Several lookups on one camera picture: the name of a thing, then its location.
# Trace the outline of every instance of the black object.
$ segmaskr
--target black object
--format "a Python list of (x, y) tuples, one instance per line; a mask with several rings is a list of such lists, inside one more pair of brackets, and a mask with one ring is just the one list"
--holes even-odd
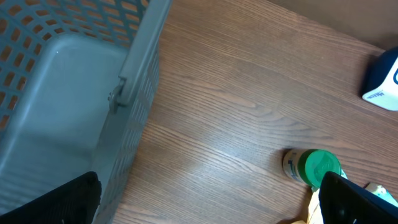
[(334, 172), (322, 180), (319, 201), (324, 224), (398, 223), (398, 208)]
[(90, 224), (100, 204), (101, 182), (87, 172), (0, 216), (1, 224)]

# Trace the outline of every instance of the perforated basket side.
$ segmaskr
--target perforated basket side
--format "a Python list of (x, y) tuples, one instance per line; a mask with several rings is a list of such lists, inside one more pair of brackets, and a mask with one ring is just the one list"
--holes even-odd
[(137, 151), (141, 134), (149, 115), (159, 84), (159, 46), (157, 45), (149, 67), (140, 80), (138, 94), (134, 100), (127, 128), (123, 134), (121, 149), (114, 163), (110, 180), (104, 191), (95, 223), (107, 223), (113, 219), (124, 188), (127, 184), (132, 161)]
[(0, 1), (0, 139), (40, 53), (62, 34), (128, 48), (148, 0)]

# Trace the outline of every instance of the wood grain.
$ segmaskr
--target wood grain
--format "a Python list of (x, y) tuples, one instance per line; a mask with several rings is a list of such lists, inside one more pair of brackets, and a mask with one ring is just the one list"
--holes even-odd
[(289, 148), (335, 153), (398, 196), (397, 113), (358, 96), (382, 50), (261, 0), (174, 0), (161, 76), (115, 223), (288, 223)]

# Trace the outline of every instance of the green bottle cap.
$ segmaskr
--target green bottle cap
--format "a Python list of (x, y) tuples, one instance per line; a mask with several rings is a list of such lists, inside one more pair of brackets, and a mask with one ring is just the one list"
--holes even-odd
[(309, 186), (320, 187), (328, 171), (341, 175), (340, 161), (326, 150), (310, 149), (298, 161), (298, 172)]

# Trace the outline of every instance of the plastic bottle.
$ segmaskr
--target plastic bottle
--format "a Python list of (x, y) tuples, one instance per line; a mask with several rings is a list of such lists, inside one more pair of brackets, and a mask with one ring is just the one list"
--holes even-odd
[(341, 175), (337, 157), (321, 149), (291, 149), (282, 162), (286, 175), (294, 180), (319, 188), (328, 171)]

